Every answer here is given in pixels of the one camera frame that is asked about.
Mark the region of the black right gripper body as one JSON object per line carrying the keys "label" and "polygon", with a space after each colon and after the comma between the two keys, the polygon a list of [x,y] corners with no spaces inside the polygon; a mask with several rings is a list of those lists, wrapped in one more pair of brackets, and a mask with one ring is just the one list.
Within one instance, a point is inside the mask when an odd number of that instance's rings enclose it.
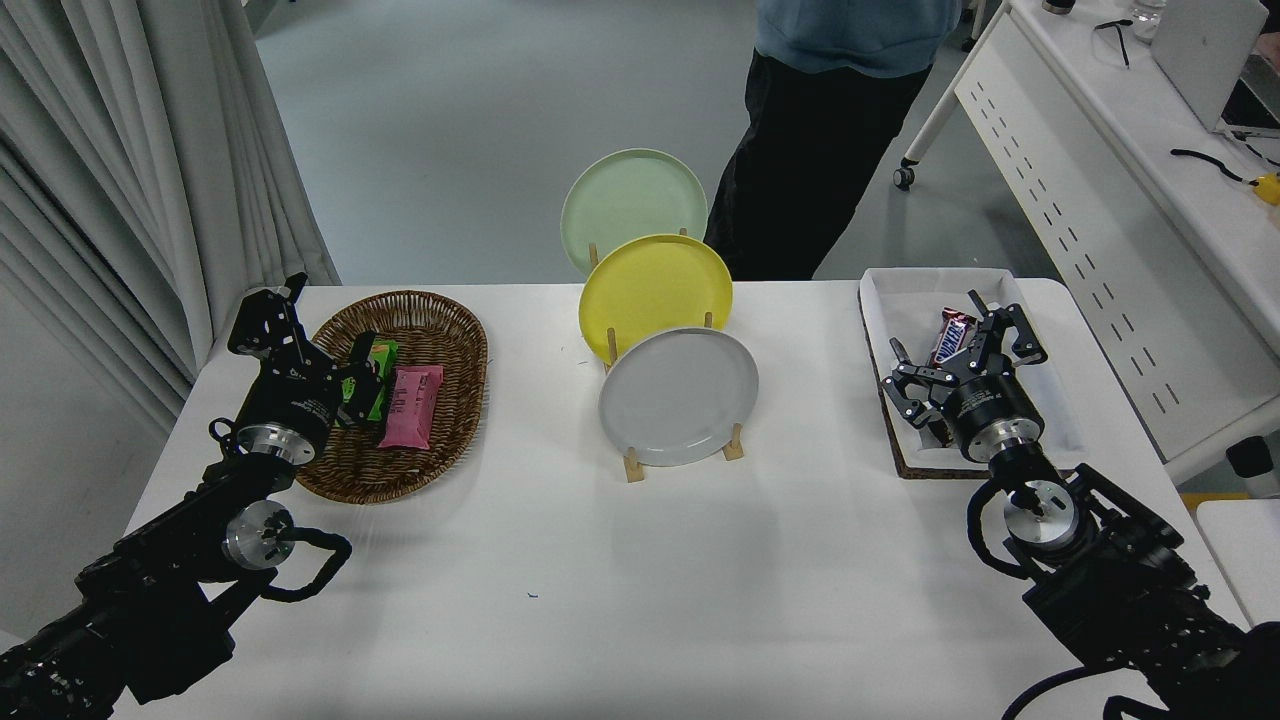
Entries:
{"label": "black right gripper body", "polygon": [[963,454],[998,454],[1041,439],[1043,418],[1011,372],[977,375],[952,389],[941,415]]}

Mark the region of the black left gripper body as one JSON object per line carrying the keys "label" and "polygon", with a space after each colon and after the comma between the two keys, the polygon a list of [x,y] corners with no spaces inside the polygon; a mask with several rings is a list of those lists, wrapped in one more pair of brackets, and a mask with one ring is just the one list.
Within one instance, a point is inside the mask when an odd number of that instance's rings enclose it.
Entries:
{"label": "black left gripper body", "polygon": [[274,427],[325,443],[340,401],[342,380],[332,372],[307,378],[261,366],[238,414],[238,441],[247,443],[252,428]]}

